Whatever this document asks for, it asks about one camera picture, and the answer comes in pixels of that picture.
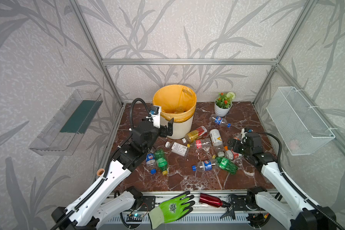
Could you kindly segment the red cap clear bottle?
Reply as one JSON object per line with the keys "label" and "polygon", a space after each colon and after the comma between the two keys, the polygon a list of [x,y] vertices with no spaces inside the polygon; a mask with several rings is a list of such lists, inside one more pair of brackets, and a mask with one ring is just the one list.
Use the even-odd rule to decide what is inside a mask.
{"label": "red cap clear bottle", "polygon": [[225,158],[230,160],[230,161],[236,160],[236,159],[241,158],[241,157],[242,157],[242,154],[240,154],[240,153],[234,152],[232,150],[225,151]]}

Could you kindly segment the white label clear bottle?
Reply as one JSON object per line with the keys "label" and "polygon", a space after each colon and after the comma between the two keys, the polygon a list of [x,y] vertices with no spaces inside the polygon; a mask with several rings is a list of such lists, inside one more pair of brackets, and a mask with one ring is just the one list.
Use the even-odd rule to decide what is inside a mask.
{"label": "white label clear bottle", "polygon": [[210,132],[210,138],[212,142],[212,146],[214,148],[215,153],[218,157],[225,156],[225,149],[223,146],[223,141],[218,129],[212,129]]}

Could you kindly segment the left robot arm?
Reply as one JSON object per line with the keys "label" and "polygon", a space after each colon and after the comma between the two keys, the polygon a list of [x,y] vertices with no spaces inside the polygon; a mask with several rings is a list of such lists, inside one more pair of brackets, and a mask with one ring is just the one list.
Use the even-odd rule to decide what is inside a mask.
{"label": "left robot arm", "polygon": [[142,193],[131,187],[120,196],[106,202],[110,193],[146,159],[158,137],[173,134],[171,119],[167,126],[160,125],[155,115],[147,117],[131,130],[100,169],[97,180],[78,199],[67,207],[58,207],[51,214],[54,230],[97,230],[115,215],[135,207]]}

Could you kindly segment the green bottle yellow cap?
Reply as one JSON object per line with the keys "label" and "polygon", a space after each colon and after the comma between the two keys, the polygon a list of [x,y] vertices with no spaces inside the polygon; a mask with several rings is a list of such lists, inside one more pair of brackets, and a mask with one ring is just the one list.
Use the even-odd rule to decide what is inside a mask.
{"label": "green bottle yellow cap", "polygon": [[155,160],[158,165],[158,168],[161,170],[163,175],[168,175],[168,161],[165,156],[163,149],[158,149],[155,153]]}

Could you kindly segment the yellow red label bottle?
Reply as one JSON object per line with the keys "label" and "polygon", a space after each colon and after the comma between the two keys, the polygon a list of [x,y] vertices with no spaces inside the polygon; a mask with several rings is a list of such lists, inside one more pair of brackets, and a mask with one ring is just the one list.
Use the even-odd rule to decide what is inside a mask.
{"label": "yellow red label bottle", "polygon": [[195,140],[198,140],[206,133],[207,133],[207,129],[204,126],[200,126],[197,129],[187,133],[185,137],[182,139],[182,142],[184,144],[193,143]]}

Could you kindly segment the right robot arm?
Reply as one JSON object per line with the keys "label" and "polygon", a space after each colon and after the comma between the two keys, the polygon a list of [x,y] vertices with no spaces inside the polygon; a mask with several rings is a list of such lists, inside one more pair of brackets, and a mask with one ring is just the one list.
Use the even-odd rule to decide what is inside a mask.
{"label": "right robot arm", "polygon": [[248,189],[243,197],[250,210],[263,209],[288,230],[341,230],[336,214],[329,207],[320,206],[308,196],[283,170],[280,162],[281,152],[274,157],[264,152],[261,133],[252,130],[242,131],[241,140],[229,142],[229,149],[238,148],[239,153],[277,189],[279,197],[273,197],[266,189]]}

